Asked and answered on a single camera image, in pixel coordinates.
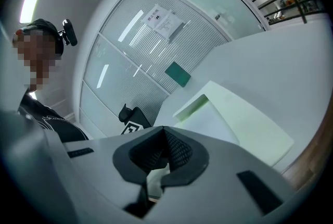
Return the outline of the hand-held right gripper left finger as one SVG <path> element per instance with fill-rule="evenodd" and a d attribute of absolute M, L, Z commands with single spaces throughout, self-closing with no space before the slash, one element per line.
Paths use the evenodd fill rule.
<path fill-rule="evenodd" d="M 114 152 L 113 165 L 121 177 L 130 183 L 146 185 L 148 174 L 169 163 L 164 127 L 151 127 L 122 136 L 128 142 Z"/>

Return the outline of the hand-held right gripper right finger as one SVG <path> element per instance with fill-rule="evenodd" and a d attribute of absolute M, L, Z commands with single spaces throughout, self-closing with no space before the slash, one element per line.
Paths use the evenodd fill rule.
<path fill-rule="evenodd" d="M 171 127 L 163 127 L 162 156 L 168 161 L 170 173 L 161 179 L 162 187 L 186 186 L 207 168 L 209 153 L 198 141 Z"/>

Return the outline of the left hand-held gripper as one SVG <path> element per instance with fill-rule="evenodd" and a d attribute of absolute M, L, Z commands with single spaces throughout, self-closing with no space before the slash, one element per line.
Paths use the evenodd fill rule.
<path fill-rule="evenodd" d="M 128 121 L 128 123 L 125 125 L 125 128 L 121 134 L 128 134 L 128 133 L 136 132 L 136 131 L 142 130 L 142 129 L 144 129 L 144 127 L 142 125 L 132 122 L 132 121 Z"/>

